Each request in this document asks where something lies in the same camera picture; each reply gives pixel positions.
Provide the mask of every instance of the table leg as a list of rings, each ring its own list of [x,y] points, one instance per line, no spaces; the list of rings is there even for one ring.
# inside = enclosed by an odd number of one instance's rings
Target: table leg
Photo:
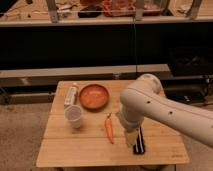
[[[62,167],[55,167],[54,170],[55,171],[64,171],[64,169]]]
[[[162,171],[167,165],[146,165],[140,166],[144,171]]]

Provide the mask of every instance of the metal bar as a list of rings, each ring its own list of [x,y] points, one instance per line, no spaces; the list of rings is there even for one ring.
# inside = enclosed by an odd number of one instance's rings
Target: metal bar
[[[50,19],[52,23],[57,23],[59,18],[58,18],[57,6],[55,4],[55,0],[46,0],[46,2],[47,2]]]
[[[135,2],[135,20],[140,21],[143,17],[144,0],[136,0]]]
[[[190,19],[196,19],[202,1],[203,1],[203,0],[193,0],[193,1],[192,1],[191,8],[190,8],[189,11],[187,12],[186,17],[189,17]]]

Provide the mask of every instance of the black cable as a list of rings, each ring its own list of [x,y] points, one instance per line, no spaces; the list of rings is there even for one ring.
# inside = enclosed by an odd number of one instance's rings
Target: black cable
[[[138,54],[137,54],[137,28],[135,24],[135,17],[133,17],[134,28],[134,57],[135,57],[135,77],[138,77]]]

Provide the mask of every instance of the wooden table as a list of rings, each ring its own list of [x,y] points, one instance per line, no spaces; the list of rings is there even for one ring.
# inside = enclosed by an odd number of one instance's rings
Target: wooden table
[[[63,102],[73,82],[60,82],[40,147],[37,167],[167,165],[189,162],[181,135],[147,118],[142,124],[145,154],[134,155],[132,149],[126,146],[123,128],[115,113],[119,110],[120,92],[131,80],[76,82],[80,89],[92,83],[105,86],[110,93],[110,101],[103,110],[96,113],[84,110],[83,127],[72,129],[64,118]],[[113,113],[114,144],[109,143],[104,128],[104,120],[110,112]]]

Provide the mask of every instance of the orange bowl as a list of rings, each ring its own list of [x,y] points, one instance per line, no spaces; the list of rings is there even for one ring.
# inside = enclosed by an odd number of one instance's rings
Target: orange bowl
[[[79,100],[84,108],[96,110],[107,104],[109,93],[102,85],[90,84],[80,91]]]

